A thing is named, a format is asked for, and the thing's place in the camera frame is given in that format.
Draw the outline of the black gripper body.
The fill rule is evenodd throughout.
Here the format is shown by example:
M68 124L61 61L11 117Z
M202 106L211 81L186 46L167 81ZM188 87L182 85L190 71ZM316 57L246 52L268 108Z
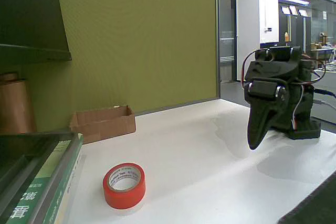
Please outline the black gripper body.
M251 104L261 102L265 104L266 90L269 87L285 87L289 91L288 83L278 78L252 78L244 86L244 98Z

